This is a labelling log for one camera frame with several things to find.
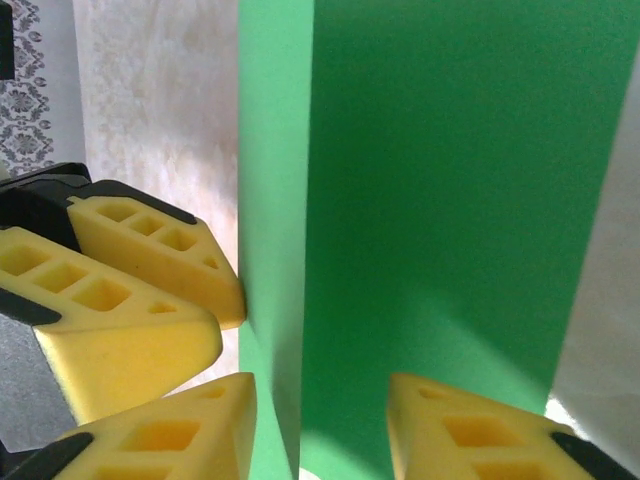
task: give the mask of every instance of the gray surface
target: gray surface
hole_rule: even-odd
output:
[[[76,426],[33,330],[0,314],[0,439],[40,448]]]
[[[40,7],[38,26],[45,56],[44,92],[51,111],[50,135],[55,143],[49,160],[85,162],[82,97],[76,46],[73,0],[30,0]]]

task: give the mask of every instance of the black plastic part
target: black plastic part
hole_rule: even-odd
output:
[[[26,450],[24,452],[8,452],[2,442],[0,442],[0,478],[7,475],[18,465],[24,462],[38,450]]]
[[[93,442],[93,438],[90,433],[82,432],[50,443],[30,455],[3,480],[54,480]]]
[[[16,295],[0,287],[0,312],[7,317],[30,327],[51,325],[62,318],[62,315],[28,298]]]
[[[15,188],[16,186],[27,183],[35,177],[41,177],[43,175],[75,175],[85,178],[87,180],[85,183],[91,183],[89,169],[84,163],[56,163],[50,167],[40,168],[33,172],[24,173],[18,177],[0,181],[0,192],[6,188]]]
[[[0,183],[0,226],[22,227],[82,253],[67,208],[69,197],[128,197],[195,225],[196,218],[173,205],[115,180],[91,183],[85,165],[67,163]]]
[[[30,179],[18,188],[0,191],[0,225],[22,227],[41,237],[80,252],[80,245],[67,213],[69,183],[74,176],[43,176]]]
[[[562,432],[553,432],[551,438],[595,480],[638,480],[591,442]]]
[[[0,0],[0,80],[15,80],[16,63],[13,45],[13,11]]]

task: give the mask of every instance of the white wall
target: white wall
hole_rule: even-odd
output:
[[[636,59],[554,395],[640,475],[640,58]]]
[[[237,266],[237,2],[74,0],[87,165],[202,218]],[[189,386],[238,370],[237,330]]]

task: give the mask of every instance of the rectangular hole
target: rectangular hole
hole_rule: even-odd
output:
[[[127,452],[180,451],[186,449],[200,430],[193,421],[160,421],[138,428],[122,445]]]
[[[171,473],[169,467],[102,467],[94,480],[164,480]]]
[[[206,266],[211,267],[211,268],[215,268],[216,270],[218,269],[218,262],[216,262],[216,259],[213,257],[207,257],[205,258],[202,263],[204,263]]]
[[[226,389],[224,387],[213,387],[207,393],[205,393],[202,398],[220,398],[224,395]]]
[[[195,237],[177,228],[168,231],[165,235],[160,237],[159,240],[167,247],[171,247],[174,250],[178,250],[179,252],[185,252],[189,250],[196,243]]]
[[[129,225],[129,228],[147,237],[162,227],[164,227],[164,222],[153,217],[142,217]]]
[[[447,417],[445,427],[459,447],[511,447],[522,441],[496,417]]]
[[[120,223],[136,213],[137,210],[126,203],[109,203],[98,208],[97,212],[114,222]]]
[[[155,302],[149,307],[149,313],[171,313],[176,310],[176,307],[165,302]]]
[[[485,463],[473,468],[480,480],[555,480],[535,463]]]
[[[431,387],[422,387],[418,390],[418,393],[422,398],[426,398],[427,400],[436,400],[447,396],[446,393]]]
[[[63,263],[40,275],[33,283],[50,292],[59,293],[84,278],[87,273],[86,270]]]
[[[0,269],[11,275],[22,275],[50,258],[45,252],[21,245],[0,256]]]
[[[73,300],[99,312],[113,310],[124,302],[131,292],[110,280],[101,278],[74,295]]]

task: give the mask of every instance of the green board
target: green board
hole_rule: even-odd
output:
[[[640,4],[281,3],[240,7],[241,368],[276,412],[253,478],[261,435],[295,470],[299,433],[323,480],[389,479],[393,371],[543,411]]]

